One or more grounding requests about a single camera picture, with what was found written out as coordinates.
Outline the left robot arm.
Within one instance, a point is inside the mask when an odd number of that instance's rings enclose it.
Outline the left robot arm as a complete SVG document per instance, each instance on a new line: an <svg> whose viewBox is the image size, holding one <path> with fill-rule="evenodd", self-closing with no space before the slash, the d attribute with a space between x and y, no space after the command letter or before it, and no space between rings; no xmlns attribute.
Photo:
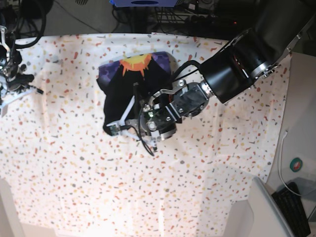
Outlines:
<svg viewBox="0 0 316 237"><path fill-rule="evenodd" d="M190 60L154 91L138 116L139 131L167 139L183 117L199 114L210 98L226 103L268 77L314 18L313 0L264 0L251 27L202 63Z"/></svg>

